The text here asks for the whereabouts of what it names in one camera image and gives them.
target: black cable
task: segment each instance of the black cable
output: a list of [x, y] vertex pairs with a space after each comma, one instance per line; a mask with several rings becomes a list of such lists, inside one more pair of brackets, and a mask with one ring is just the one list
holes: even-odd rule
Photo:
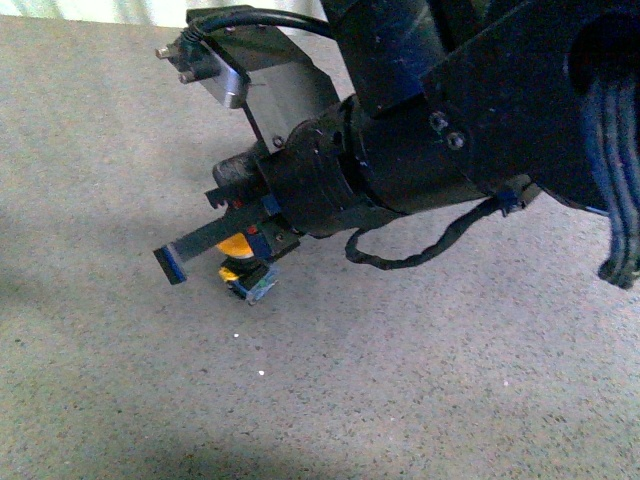
[[253, 8], [251, 10], [231, 11], [225, 14], [212, 14], [199, 17], [189, 23], [182, 35], [190, 42], [199, 42], [207, 35], [228, 27], [242, 25], [266, 25], [289, 27], [315, 33], [333, 39], [329, 23], [299, 13]]
[[455, 222], [447, 227], [444, 234], [440, 239], [432, 246], [426, 248], [417, 255], [412, 255], [402, 260], [387, 260], [375, 255], [369, 255], [368, 253], [358, 250], [358, 238], [367, 233], [369, 230], [358, 230], [354, 233], [347, 245], [345, 246], [345, 253], [347, 260], [353, 263], [364, 263], [371, 265], [380, 270], [398, 270], [401, 268], [417, 267], [423, 263], [433, 260], [435, 257], [448, 250], [454, 243], [456, 243], [462, 235], [478, 220], [488, 217], [492, 213], [500, 210], [502, 202], [492, 197], [485, 200], [469, 213], [458, 218]]
[[609, 259], [601, 279], [623, 289], [640, 274], [640, 161], [636, 125], [637, 80], [596, 77], [582, 112], [585, 147], [611, 221]]

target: screw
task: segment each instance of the screw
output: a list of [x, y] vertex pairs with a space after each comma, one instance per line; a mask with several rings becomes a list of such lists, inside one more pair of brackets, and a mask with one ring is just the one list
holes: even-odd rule
[[449, 126], [449, 121], [447, 120], [447, 116], [442, 112], [433, 112], [429, 116], [429, 125], [436, 132], [441, 132], [445, 128]]
[[447, 146], [451, 150], [460, 150], [462, 147], [464, 147], [465, 143], [467, 143], [467, 140], [460, 132], [451, 132], [449, 135], [447, 135]]
[[282, 138], [280, 135], [276, 135], [275, 137], [273, 137], [273, 146], [276, 148], [284, 147], [284, 138]]

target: gray carpet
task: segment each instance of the gray carpet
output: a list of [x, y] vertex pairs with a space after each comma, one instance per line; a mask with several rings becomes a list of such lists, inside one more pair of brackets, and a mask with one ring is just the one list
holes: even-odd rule
[[[544, 197], [389, 273], [306, 239], [253, 308], [216, 252], [170, 287], [151, 252], [218, 214], [243, 114], [153, 56], [175, 30], [0, 28], [1, 479], [640, 478], [640, 295], [596, 277], [606, 219]], [[331, 42], [297, 41], [347, 94]]]

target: orange object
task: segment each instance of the orange object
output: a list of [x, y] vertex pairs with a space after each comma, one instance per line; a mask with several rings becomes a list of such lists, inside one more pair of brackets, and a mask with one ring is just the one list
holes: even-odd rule
[[247, 239], [244, 238], [242, 233], [236, 233], [233, 237], [229, 237], [223, 240], [218, 245], [218, 250], [229, 257], [233, 258], [251, 258], [253, 257], [253, 250]]

